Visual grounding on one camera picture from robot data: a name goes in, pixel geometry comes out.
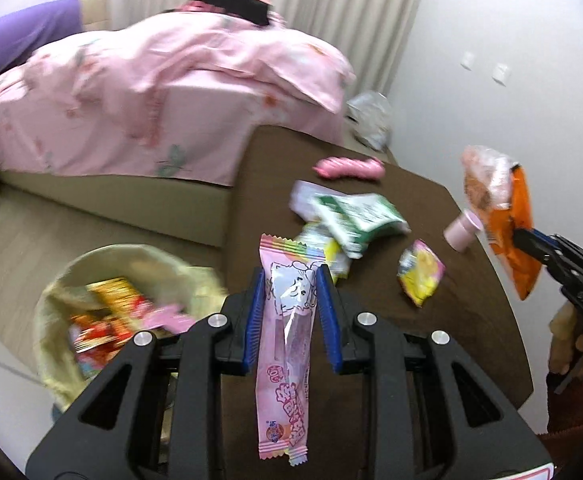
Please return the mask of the right hand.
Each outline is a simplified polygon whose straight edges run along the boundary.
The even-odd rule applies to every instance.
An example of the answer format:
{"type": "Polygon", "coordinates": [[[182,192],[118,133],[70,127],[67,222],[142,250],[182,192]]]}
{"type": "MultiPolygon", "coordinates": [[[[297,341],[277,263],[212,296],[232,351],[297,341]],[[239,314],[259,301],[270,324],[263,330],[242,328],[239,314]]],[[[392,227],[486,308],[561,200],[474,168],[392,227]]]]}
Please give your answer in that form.
{"type": "MultiPolygon", "coordinates": [[[[549,371],[566,375],[576,351],[583,353],[583,317],[580,312],[566,301],[549,322],[552,334],[549,349],[549,371]]],[[[578,373],[583,378],[583,365],[578,373]]]]}

